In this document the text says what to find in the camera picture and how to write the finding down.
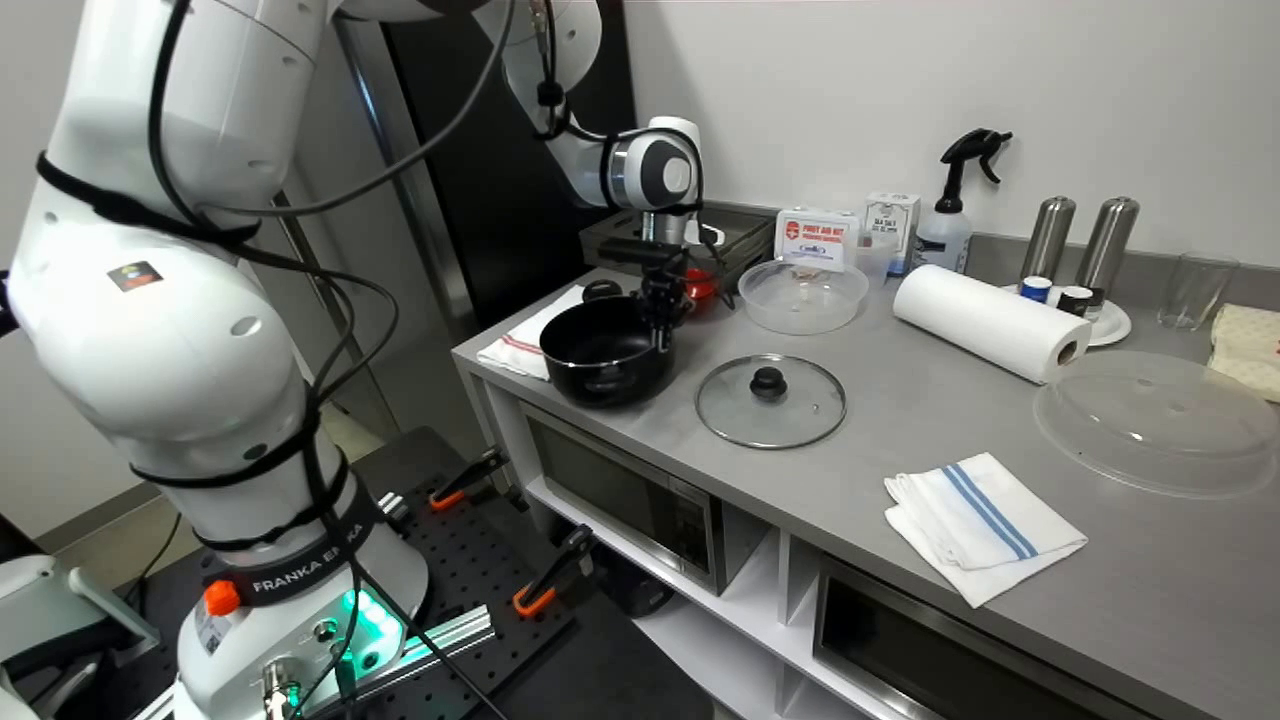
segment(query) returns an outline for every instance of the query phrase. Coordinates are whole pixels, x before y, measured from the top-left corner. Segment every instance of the lid knob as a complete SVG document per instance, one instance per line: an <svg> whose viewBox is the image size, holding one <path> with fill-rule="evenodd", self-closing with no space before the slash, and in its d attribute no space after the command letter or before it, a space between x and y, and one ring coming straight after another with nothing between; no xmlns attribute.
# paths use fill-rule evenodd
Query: lid knob
<svg viewBox="0 0 1280 720"><path fill-rule="evenodd" d="M780 367L755 367L751 395L775 405L780 395L789 395L789 376Z"/></svg>

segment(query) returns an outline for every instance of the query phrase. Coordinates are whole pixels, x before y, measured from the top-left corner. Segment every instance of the green light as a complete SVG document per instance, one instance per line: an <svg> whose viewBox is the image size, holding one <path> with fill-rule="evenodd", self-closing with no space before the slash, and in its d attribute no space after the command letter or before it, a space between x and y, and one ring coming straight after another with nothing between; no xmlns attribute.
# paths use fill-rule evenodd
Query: green light
<svg viewBox="0 0 1280 720"><path fill-rule="evenodd" d="M403 624L387 611L387 604L373 592L360 592L360 611L356 611L356 637L345 646L345 663L352 680L360 682L366 677L381 673L387 661L395 661L403 639Z"/></svg>

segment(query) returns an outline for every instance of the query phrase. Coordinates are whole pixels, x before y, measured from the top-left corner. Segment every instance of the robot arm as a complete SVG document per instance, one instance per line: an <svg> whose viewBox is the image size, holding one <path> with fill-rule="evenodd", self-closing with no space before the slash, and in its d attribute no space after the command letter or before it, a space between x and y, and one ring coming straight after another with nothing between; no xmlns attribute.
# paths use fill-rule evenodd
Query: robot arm
<svg viewBox="0 0 1280 720"><path fill-rule="evenodd" d="M502 3L475 9L475 23L495 45ZM504 47L507 88L583 204L638 207L649 241L680 242L703 191L700 133L680 114L608 135L579 129L567 98L598 63L602 36L598 0L531 0Z"/></svg>
<svg viewBox="0 0 1280 720"><path fill-rule="evenodd" d="M485 3L480 29L502 36L507 3L507 83L535 129L563 120L549 149L574 187L676 220L653 237L680 241L700 201L697 129L655 120L612 138L577 129L563 91L544 83L527 0ZM434 18L474 3L87 0L10 278L54 383L216 556L221 592L196 598L178 646L193 714L258 714L265 677L311 687L308 708L321 708L342 687L329 677L338 646L311 628L360 628L366 594L401 614L429 594L426 556L317 430L288 329L235 263L251 226L216 211L265 207L286 185L333 12ZM593 12L557 0L553 75L563 88L598 54ZM408 621L342 633L342 655L378 677L408 633Z"/></svg>

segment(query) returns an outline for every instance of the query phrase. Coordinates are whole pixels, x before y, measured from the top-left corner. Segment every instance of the label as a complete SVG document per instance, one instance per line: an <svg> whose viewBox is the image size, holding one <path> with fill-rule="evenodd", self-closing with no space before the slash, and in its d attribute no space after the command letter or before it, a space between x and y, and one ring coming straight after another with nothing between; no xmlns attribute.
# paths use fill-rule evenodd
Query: label
<svg viewBox="0 0 1280 720"><path fill-rule="evenodd" d="M783 207L775 217L775 261L791 268L823 268L823 272L848 272L848 248L855 241L855 220L844 211L803 211Z"/></svg>
<svg viewBox="0 0 1280 720"><path fill-rule="evenodd" d="M918 226L918 196L868 196L864 211L864 251L874 251L874 268L879 274L905 274L910 248Z"/></svg>
<svg viewBox="0 0 1280 720"><path fill-rule="evenodd" d="M150 261L122 263L122 268L114 268L109 274L114 274L114 284L117 284L122 291L138 291L138 286L150 286L150 284L162 284L162 278L163 278Z"/></svg>

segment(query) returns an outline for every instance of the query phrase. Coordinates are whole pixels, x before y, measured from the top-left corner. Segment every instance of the white paper towel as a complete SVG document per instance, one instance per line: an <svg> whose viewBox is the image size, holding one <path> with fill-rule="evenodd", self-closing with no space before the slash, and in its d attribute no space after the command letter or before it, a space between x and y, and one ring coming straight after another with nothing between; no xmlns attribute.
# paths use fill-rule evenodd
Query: white paper towel
<svg viewBox="0 0 1280 720"><path fill-rule="evenodd" d="M1051 383L1090 349L1080 317L934 263L902 284L893 312L1033 383Z"/></svg>

